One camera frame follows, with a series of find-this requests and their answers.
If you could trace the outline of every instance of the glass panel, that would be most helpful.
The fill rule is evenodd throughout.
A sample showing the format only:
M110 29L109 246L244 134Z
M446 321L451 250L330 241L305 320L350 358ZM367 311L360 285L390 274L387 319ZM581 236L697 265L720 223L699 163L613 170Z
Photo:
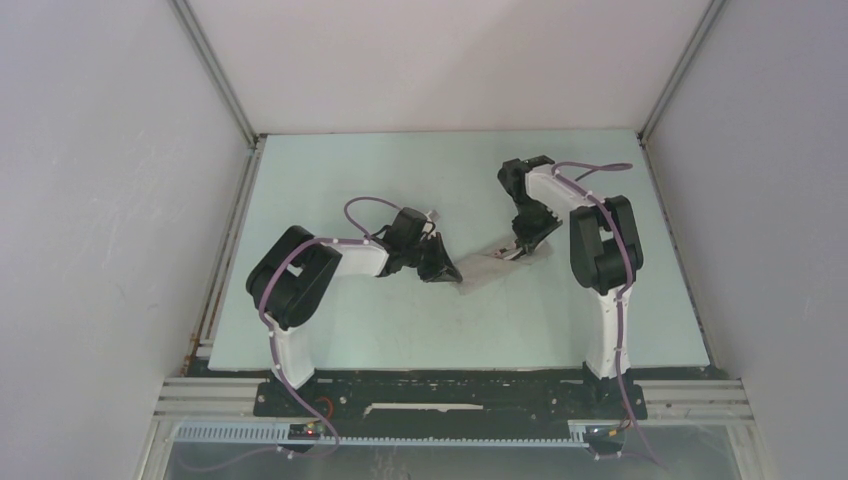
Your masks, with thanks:
M724 427L646 427L667 465L664 471L639 458L595 461L580 448L545 447L355 447L339 448L322 459L287 459L273 446L176 443L171 480L345 479L345 480L505 480L505 479L738 479ZM237 457L258 452L241 460ZM625 451L645 453L638 435L628 432ZM206 471L192 471L203 468Z

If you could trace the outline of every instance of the gray fabric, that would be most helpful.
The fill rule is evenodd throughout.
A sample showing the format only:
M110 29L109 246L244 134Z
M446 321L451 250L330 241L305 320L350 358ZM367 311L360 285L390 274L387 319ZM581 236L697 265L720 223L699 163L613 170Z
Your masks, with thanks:
M543 260L553 253L550 243L542 242L533 252L533 255L525 255L518 260L502 260L491 256L490 252L498 250L501 246L511 245L514 240L514 237L505 238L491 248L486 248L480 253L471 254L456 262L456 268L462 274L462 283L452 285L459 291L459 294L469 295L481 287L504 278L522 267Z

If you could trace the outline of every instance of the white wall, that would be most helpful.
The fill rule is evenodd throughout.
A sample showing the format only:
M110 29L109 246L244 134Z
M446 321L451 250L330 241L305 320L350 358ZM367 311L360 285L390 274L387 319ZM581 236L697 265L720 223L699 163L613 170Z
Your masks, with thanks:
M265 133L637 129L708 0L192 1Z
M720 360L787 479L844 479L848 2L730 2L650 149Z
M129 478L246 147L163 0L0 5L3 478Z

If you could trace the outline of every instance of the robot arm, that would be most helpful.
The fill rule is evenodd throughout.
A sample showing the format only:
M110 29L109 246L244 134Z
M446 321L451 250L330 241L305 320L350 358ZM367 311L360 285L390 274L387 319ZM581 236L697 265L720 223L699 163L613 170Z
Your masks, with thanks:
M529 160L510 160L503 164L498 179L518 208L512 221L516 247L521 249L516 257L530 255L554 230L569 220L571 270L578 283L594 291L592 297L593 334L589 343L586 364L600 379L616 376L615 354L618 335L621 342L621 372L630 368L626 349L627 307L630 290L621 291L627 282L624 259L612 238L604 240L601 229L611 228L599 207L590 200L591 192L570 188L556 178L554 162L546 156ZM642 246L636 230L633 208L623 196L608 198L604 207L612 214L628 253L633 279L642 267ZM619 332L617 298L623 309L623 327Z
M418 270L424 282L461 282L462 276L445 251L433 214L403 208L390 226L365 239L315 239L306 229L286 230L247 279L247 292L260 308L262 297L277 270L265 303L264 317L273 340L275 374L294 387L303 385L315 371L308 330L303 324L318 309L334 277L366 275L385 277L403 267Z

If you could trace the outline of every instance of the metal frame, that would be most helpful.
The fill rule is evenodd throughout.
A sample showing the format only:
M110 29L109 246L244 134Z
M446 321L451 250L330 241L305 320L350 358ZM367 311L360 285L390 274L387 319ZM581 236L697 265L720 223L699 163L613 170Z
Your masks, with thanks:
M639 136L643 142L647 141L647 139L654 133L654 129L657 127L657 123L659 123L662 114L665 112L669 102L671 102L671 98L674 96L674 93L683 81L683 77L686 75L686 72L689 71L689 67L695 60L695 56L701 50L701 46L703 46L704 41L706 41L709 33L715 25L716 20L718 20L719 15L721 15L721 12L724 10L727 3L728 0L710 1L710 4L704 11L704 15L701 17L701 21L698 22L698 26L695 27L695 31L692 33L692 38L689 39L689 43L680 55L680 59L677 61L677 65L675 65L674 70L671 73L671 77L669 77L668 82L666 82L665 87L663 87L660 98L657 99L657 103L648 115L648 119L645 120L645 125L642 127L642 130L639 131Z
M208 296L203 312L197 321L195 334L191 339L188 362L193 359L208 358L211 353L216 320L220 313L221 299L229 282L232 260L238 237L244 222L250 194L254 185L258 165L261 160L265 139L259 138L250 125L235 92L224 74L220 63L203 33L189 0L170 0L181 24L186 29L192 44L197 49L204 67L207 69L215 88L230 109L239 129L248 144L254 148L246 162L236 200L230 211L227 231L222 239L215 270L210 279ZM693 33L677 66L669 78L660 98L639 133L644 145L653 133L665 111L666 106L685 76L695 55L722 12L727 0L710 2L697 29ZM651 168L647 150L645 159L651 171L658 200L663 207L656 174ZM706 335L709 351L709 335ZM260 383L259 378L199 378L173 377L165 380L159 401L145 437L142 455L134 478L139 480L162 479L166 475L168 460L174 442L204 441L226 443L265 443L275 444L284 435L290 423L303 423L312 419L305 418L259 418L253 416L253 406ZM648 409L648 419L642 422L646 426L700 425L724 426L730 438L731 447L739 466L741 480L760 480L774 478L770 461L763 448L762 439L754 423L748 399L742 383L738 380L637 380L643 388ZM398 438L342 438L343 445L444 445L461 444L463 446L584 446L582 433L593 425L608 422L595 419L573 420L569 426L575 432L570 439L560 441L499 441L499 442L461 442L428 440L417 441Z
M221 64L218 62L218 58L212 50L209 39L206 38L206 34L203 33L203 29L200 27L200 22L197 20L197 15L195 15L189 1L170 0L170 3L174 9L177 19L179 19L183 28L185 28L192 45L194 45L200 61L203 62L203 67L206 69L206 72L209 73L209 78L212 80L212 84L215 86L215 89L218 90L218 93L221 95L224 103L226 103L227 108L229 108L230 114L238 124L239 130L241 130L242 135L244 135L244 139L247 141L248 145L254 147L256 145L256 131L250 125L250 120L248 120L247 114L245 114L244 108L242 108L241 103L236 96L235 90L233 90L232 85L229 80L227 80L227 76L224 74L224 69L221 68Z

